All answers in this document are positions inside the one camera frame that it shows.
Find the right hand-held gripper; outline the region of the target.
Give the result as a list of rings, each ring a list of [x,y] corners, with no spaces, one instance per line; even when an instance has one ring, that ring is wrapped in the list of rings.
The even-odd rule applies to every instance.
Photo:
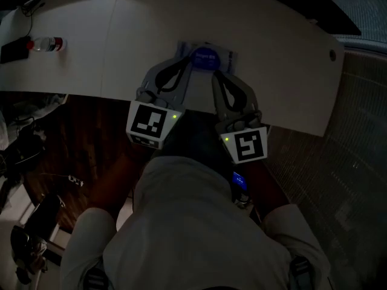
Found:
[[[234,164],[267,157],[267,128],[254,90],[238,77],[215,71],[212,76],[213,99],[220,140]]]

